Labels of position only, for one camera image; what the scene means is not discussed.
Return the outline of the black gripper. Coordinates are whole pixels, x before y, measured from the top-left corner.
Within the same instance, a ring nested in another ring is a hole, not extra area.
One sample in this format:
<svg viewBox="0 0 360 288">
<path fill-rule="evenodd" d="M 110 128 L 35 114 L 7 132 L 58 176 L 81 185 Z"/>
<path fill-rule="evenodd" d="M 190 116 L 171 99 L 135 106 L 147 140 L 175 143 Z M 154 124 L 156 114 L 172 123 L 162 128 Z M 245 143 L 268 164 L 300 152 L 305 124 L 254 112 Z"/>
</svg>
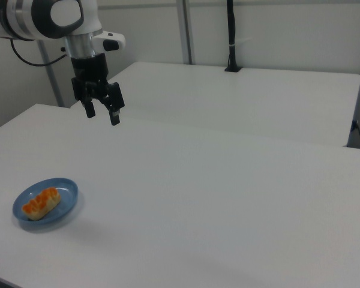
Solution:
<svg viewBox="0 0 360 288">
<path fill-rule="evenodd" d="M 101 53 L 91 58 L 71 58 L 75 77 L 71 82 L 74 96 L 85 108 L 88 118 L 95 116 L 93 99 L 98 100 L 109 111 L 112 125 L 120 123 L 120 109 L 125 106 L 119 83 L 109 83 L 106 56 Z"/>
</svg>

